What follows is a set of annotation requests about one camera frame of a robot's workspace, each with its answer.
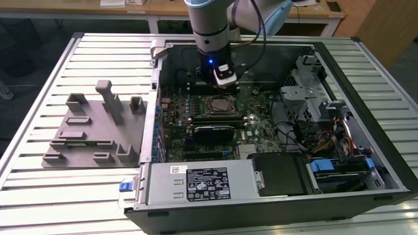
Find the slotted metal surface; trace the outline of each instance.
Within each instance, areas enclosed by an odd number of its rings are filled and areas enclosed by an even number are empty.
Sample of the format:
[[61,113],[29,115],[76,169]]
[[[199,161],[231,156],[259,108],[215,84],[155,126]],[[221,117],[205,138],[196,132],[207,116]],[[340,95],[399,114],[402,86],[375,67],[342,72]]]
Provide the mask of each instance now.
[[[55,135],[71,92],[101,100],[93,87],[109,79],[121,100],[140,95],[147,100],[151,81],[149,47],[153,39],[188,39],[189,35],[85,34],[72,40],[47,82],[38,107],[29,112],[1,159],[0,230],[10,235],[119,234],[143,232],[119,208],[119,182],[137,169],[43,169],[41,154]],[[276,37],[271,41],[323,41],[364,100],[388,138],[418,173],[418,113],[404,91],[347,38]],[[340,98],[331,84],[335,96]],[[133,199],[133,193],[124,199]],[[197,234],[416,234],[418,201],[384,206],[352,219],[244,228]]]

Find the motherboard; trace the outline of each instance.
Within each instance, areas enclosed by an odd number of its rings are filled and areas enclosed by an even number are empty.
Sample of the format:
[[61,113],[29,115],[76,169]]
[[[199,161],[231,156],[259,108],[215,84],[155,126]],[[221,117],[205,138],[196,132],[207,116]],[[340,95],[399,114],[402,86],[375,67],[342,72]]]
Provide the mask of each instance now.
[[278,93],[262,84],[212,90],[187,84],[161,99],[167,162],[245,159],[280,151],[270,108]]

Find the power supply label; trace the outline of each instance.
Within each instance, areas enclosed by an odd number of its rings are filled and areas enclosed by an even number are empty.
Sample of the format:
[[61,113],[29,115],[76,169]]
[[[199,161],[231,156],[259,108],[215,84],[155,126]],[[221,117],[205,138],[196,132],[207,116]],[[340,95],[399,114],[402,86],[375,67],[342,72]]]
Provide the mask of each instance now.
[[188,169],[187,200],[189,202],[231,199],[227,168]]

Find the open computer tower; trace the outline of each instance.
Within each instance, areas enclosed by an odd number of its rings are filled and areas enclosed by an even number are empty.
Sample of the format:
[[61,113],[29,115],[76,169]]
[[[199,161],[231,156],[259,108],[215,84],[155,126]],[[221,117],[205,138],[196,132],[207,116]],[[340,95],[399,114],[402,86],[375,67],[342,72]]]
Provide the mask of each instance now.
[[[241,64],[260,45],[232,52]],[[136,204],[147,234],[342,220],[415,197],[418,180],[323,43],[268,42],[216,89],[192,42],[153,61]]]

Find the robotic arm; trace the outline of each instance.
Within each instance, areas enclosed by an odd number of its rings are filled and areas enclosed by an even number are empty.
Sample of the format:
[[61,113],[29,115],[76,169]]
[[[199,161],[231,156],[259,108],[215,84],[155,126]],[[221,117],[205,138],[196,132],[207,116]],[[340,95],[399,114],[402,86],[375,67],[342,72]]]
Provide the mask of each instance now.
[[233,67],[232,64],[228,22],[254,32],[262,32],[259,15],[252,5],[255,3],[264,20],[266,34],[274,35],[290,13],[291,0],[184,0],[184,2],[200,55],[203,80],[225,87],[236,82],[245,70]]

